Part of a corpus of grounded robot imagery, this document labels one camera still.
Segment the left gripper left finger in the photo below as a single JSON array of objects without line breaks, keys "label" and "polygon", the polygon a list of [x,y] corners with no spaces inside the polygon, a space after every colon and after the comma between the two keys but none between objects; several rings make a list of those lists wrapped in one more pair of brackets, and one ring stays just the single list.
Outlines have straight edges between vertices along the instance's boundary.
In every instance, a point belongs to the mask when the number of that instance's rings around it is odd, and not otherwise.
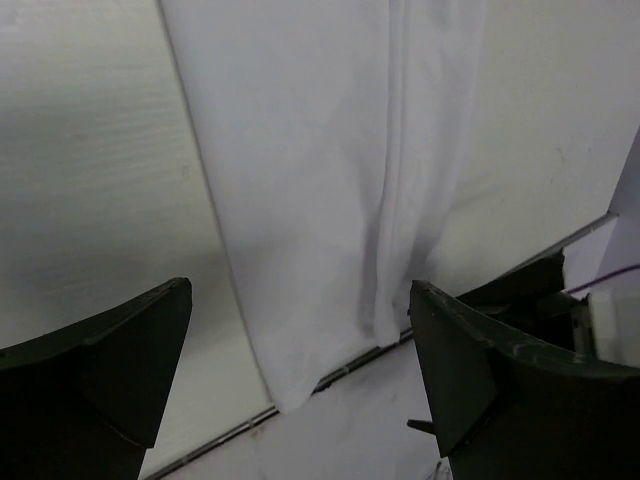
[{"label": "left gripper left finger", "polygon": [[192,312],[174,278],[1,351],[4,479],[136,479],[159,433]]}]

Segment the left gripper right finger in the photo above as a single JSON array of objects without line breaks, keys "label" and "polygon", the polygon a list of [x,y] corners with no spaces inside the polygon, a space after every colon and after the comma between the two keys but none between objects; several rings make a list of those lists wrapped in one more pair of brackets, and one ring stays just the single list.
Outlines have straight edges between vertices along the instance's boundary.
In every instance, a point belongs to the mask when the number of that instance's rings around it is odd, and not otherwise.
[{"label": "left gripper right finger", "polygon": [[410,320],[457,479],[635,479],[639,372],[544,342],[417,282]]}]

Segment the white t-shirt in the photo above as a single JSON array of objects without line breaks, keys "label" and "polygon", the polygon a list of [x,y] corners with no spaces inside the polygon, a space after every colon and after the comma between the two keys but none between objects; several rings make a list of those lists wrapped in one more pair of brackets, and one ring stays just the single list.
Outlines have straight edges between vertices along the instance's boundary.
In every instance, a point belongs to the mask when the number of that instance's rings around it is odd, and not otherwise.
[{"label": "white t-shirt", "polygon": [[161,5],[274,404],[407,326],[468,138],[483,1]]}]

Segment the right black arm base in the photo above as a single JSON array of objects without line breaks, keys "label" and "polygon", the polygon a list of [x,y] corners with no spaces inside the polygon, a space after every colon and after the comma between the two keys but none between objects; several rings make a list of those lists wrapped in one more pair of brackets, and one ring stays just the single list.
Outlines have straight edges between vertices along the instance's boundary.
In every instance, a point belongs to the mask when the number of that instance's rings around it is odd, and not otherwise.
[{"label": "right black arm base", "polygon": [[457,299],[506,325],[574,351],[574,313],[583,303],[564,291],[564,262],[564,253],[558,251]]}]

